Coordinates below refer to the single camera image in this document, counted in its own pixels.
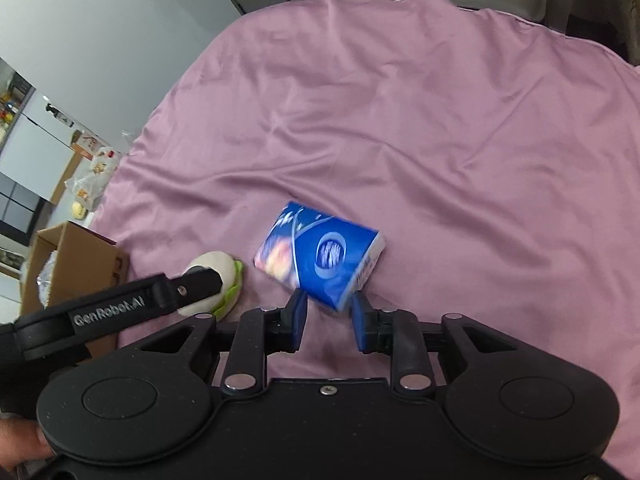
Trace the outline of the person's left hand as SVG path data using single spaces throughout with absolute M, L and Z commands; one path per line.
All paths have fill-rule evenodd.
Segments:
M 47 460 L 53 455 L 40 426 L 20 418 L 1 419 L 0 452 L 1 467 L 6 471 L 31 460 Z

